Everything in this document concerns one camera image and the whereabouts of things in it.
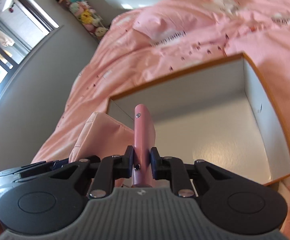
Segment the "pink pouch bag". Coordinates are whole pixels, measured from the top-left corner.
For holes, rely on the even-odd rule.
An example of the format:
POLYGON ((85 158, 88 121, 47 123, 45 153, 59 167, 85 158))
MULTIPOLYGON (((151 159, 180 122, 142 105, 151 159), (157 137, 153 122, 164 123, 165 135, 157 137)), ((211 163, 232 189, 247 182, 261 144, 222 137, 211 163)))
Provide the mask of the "pink pouch bag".
POLYGON ((153 187, 150 149, 155 146, 155 128, 148 108, 135 107, 134 129, 105 113, 94 112, 85 123, 69 156, 69 162, 96 155, 100 159, 135 150, 132 187, 153 187))

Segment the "window with dark frame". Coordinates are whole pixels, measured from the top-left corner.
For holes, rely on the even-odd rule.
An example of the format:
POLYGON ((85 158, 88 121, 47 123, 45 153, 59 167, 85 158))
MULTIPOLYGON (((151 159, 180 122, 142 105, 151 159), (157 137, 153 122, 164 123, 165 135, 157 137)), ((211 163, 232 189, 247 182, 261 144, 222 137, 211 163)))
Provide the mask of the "window with dark frame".
POLYGON ((58 27, 32 0, 0 0, 0 95, 22 62, 58 27))

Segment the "hanging plush toy organizer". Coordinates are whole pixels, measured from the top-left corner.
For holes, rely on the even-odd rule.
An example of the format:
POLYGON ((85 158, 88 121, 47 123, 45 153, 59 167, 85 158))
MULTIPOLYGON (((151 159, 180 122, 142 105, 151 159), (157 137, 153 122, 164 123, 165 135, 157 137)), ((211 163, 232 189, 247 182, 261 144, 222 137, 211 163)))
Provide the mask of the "hanging plush toy organizer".
POLYGON ((108 32, 108 28, 103 24, 103 19, 87 0, 56 0, 59 5, 68 10, 92 35, 100 41, 108 32))

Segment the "orange white cardboard box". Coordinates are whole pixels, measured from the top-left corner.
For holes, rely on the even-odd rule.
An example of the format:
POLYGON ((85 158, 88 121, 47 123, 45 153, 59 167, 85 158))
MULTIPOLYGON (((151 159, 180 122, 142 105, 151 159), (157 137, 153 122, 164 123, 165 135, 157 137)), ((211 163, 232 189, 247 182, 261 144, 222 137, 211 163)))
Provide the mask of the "orange white cardboard box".
POLYGON ((161 155, 204 159, 260 184, 290 176, 290 134, 265 78, 245 53, 202 63, 110 97, 128 127, 143 104, 161 155))

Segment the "pink printed bed quilt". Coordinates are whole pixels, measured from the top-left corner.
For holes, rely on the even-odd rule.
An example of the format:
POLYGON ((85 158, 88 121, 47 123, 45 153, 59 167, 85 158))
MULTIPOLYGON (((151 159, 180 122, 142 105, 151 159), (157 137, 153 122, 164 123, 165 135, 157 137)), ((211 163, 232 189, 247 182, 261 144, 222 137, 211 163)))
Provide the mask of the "pink printed bed quilt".
MULTIPOLYGON (((79 73, 35 162, 84 157, 112 95, 238 52, 264 76, 290 134, 290 0, 162 0, 117 16, 79 73)), ((289 211, 283 233, 290 239, 289 211)))

